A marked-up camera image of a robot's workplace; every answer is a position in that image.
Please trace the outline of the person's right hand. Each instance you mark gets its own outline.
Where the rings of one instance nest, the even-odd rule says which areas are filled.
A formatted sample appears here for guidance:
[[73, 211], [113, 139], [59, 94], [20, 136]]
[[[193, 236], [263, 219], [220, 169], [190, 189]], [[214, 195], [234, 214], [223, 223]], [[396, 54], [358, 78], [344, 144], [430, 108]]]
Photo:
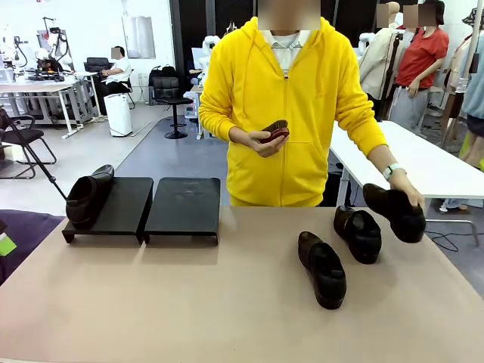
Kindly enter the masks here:
[[254, 150], [259, 156], [268, 158], [277, 154], [287, 140], [288, 134], [283, 132], [246, 132], [244, 145]]

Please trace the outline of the person's left hand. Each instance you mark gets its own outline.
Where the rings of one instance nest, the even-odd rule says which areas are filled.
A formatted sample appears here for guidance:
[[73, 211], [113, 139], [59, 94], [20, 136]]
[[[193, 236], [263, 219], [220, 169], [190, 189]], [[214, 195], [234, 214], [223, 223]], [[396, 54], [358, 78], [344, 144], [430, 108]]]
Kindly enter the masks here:
[[389, 184], [392, 189], [405, 193], [412, 206], [419, 206], [421, 209], [425, 208], [423, 196], [410, 182], [404, 169], [394, 170], [389, 177]]

